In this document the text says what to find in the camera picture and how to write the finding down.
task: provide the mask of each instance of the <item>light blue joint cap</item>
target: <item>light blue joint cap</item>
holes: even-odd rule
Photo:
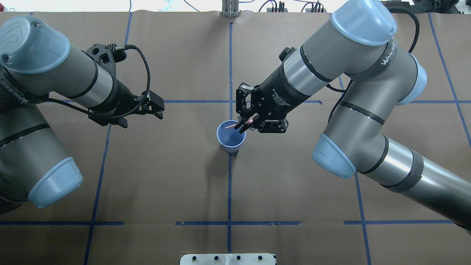
[[[328,172],[344,179],[350,178],[356,171],[350,159],[325,134],[321,134],[312,159]]]
[[[415,80],[414,87],[410,91],[410,93],[399,101],[396,105],[405,105],[411,103],[414,99],[416,99],[422,92],[425,90],[425,86],[427,85],[427,73],[425,69],[419,64],[419,61],[409,53],[412,58],[414,58],[415,64],[417,65],[417,79]]]
[[[39,74],[65,61],[70,42],[33,16],[16,16],[0,28],[0,64],[20,74]]]
[[[72,157],[49,170],[31,190],[28,200],[44,208],[62,199],[82,184],[83,178]]]
[[[345,37],[367,46],[381,46],[396,33],[398,26],[379,0],[349,0],[331,18]]]

